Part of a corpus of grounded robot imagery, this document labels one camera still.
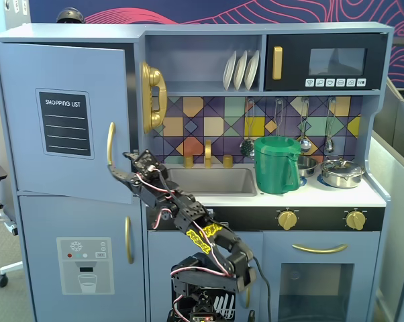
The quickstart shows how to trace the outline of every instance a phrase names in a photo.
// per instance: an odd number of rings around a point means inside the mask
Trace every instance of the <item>shopping list sign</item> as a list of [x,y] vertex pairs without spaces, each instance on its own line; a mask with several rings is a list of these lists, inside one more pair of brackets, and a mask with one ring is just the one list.
[[44,153],[90,158],[91,120],[86,92],[37,89]]

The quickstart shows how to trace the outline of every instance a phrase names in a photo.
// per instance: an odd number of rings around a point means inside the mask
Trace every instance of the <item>yellow sticker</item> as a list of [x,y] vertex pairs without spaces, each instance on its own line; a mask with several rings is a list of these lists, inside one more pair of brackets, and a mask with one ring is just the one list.
[[222,225],[213,223],[212,225],[209,225],[209,226],[203,228],[203,231],[205,232],[207,237],[210,238],[211,236],[214,236],[217,231],[222,230],[222,229],[223,229]]
[[205,244],[199,237],[199,235],[196,233],[196,231],[194,231],[193,229],[189,229],[186,232],[186,235],[188,235],[190,239],[193,240],[193,243],[195,243],[198,247],[200,247],[205,254],[208,254],[211,251],[211,247]]

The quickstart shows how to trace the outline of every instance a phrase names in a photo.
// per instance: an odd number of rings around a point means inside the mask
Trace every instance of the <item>toy kitchen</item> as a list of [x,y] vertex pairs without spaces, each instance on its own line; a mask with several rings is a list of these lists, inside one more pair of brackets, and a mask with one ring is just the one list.
[[194,300],[178,303],[171,269],[203,250],[200,237],[107,167],[131,172],[122,154],[149,150],[264,273],[255,268],[243,292],[207,288],[222,319],[191,321],[372,321],[390,197],[368,151],[392,39],[372,22],[1,34],[0,110],[34,320],[189,321]]

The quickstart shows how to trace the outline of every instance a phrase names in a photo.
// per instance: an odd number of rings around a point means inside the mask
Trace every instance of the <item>oven window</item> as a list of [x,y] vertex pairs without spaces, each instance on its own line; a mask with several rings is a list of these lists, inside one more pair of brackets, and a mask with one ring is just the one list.
[[282,264],[279,322],[345,322],[353,264]]
[[348,76],[362,75],[364,48],[316,48],[311,49],[310,75]]

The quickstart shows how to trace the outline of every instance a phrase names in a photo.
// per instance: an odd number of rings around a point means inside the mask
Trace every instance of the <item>green pitcher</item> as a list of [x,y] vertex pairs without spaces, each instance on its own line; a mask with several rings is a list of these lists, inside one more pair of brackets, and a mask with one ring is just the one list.
[[297,190],[301,183],[298,141],[285,136],[265,136],[254,142],[256,182],[264,193],[280,195]]

